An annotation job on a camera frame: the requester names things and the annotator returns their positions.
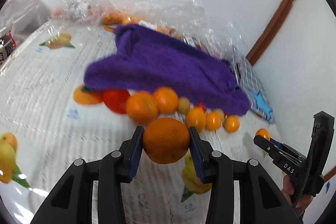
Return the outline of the large orange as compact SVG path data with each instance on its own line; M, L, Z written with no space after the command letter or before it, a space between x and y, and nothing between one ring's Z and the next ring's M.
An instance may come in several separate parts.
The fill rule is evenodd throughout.
M158 118L147 125L142 142L151 161L171 164L187 154L190 134L182 122L173 118Z

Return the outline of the small clear plastic bag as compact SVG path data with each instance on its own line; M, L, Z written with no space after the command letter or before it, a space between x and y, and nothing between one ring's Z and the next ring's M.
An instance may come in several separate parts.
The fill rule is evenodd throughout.
M102 24L104 16L113 11L110 0L58 0L51 17L76 24Z

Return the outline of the red snack package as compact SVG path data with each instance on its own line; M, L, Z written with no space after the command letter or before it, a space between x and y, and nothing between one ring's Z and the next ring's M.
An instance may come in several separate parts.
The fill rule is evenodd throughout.
M0 65L2 65L16 48L16 42L13 40L10 31L1 29L0 37Z

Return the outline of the purple towel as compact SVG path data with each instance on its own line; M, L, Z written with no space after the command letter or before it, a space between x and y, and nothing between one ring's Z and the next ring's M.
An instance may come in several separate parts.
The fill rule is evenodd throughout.
M117 52L88 65L84 73L88 89L153 92L165 86L192 104L202 102L226 114L245 115L250 109L229 62L135 24L117 27L115 35Z

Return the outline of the orange behind neighbour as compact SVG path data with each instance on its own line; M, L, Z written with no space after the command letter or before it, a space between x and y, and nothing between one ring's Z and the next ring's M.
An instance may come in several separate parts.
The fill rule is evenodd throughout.
M178 95L172 88L157 88L153 93L153 97L157 102L158 110L161 114L171 114L179 106Z

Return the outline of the clear plastic bag of fruit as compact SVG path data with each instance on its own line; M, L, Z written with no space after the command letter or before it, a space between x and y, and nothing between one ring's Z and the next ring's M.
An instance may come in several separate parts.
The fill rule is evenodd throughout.
M242 29L231 20L210 15L197 0L136 0L112 8L102 22L142 25L231 62L247 51Z

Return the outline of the grey checked cushion blue star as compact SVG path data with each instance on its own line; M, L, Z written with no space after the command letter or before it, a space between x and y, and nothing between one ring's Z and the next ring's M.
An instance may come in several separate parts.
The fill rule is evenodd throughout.
M250 101L250 109L268 123L274 123L273 110L263 84L248 60L244 56L234 57L231 70L235 74L239 88Z

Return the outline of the yellowish longan fruit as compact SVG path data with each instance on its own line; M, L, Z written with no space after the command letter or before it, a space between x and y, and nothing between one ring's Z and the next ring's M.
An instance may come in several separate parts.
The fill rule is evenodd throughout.
M178 112L181 114L187 114L190 110L190 101L186 97L179 98Z

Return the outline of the brown wooden door frame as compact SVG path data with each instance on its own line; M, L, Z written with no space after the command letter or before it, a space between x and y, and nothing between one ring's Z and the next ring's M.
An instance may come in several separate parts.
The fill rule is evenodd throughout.
M266 28L246 55L251 65L255 65L269 47L282 25L286 21L295 0L282 0Z

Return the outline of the grey plastic bag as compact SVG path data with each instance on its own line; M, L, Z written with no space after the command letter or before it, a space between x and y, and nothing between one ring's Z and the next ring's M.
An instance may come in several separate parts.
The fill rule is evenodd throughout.
M45 24L50 8L42 0L10 0L1 8L1 34L11 34L20 44Z

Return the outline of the right small orange kumquat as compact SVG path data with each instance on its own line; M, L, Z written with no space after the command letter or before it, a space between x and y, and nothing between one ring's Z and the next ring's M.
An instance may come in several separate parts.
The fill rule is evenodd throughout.
M228 115L224 120L224 129L228 133L236 132L240 127L239 118L235 115Z

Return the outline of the small orange kumquat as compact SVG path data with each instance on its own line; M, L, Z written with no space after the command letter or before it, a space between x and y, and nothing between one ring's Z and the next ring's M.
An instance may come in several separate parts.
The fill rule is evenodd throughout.
M228 133L236 132L240 127L239 118L235 115L228 115L224 120L224 129Z
M206 130L207 131L216 131L222 125L222 119L216 112L211 112L206 115Z

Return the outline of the small red cherry tomato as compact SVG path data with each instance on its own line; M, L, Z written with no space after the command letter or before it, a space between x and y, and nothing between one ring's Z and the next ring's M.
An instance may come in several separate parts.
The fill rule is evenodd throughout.
M205 113L207 112L207 107L206 107L206 105L205 105L204 103L202 103L202 102L198 102L198 103L196 104L196 107L202 109Z

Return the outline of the oval orange kumquat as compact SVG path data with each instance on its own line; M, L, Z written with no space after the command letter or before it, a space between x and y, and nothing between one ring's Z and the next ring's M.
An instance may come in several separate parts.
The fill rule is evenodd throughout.
M199 107L190 109L186 114L186 126L187 128L194 127L200 134L206 126L205 112Z

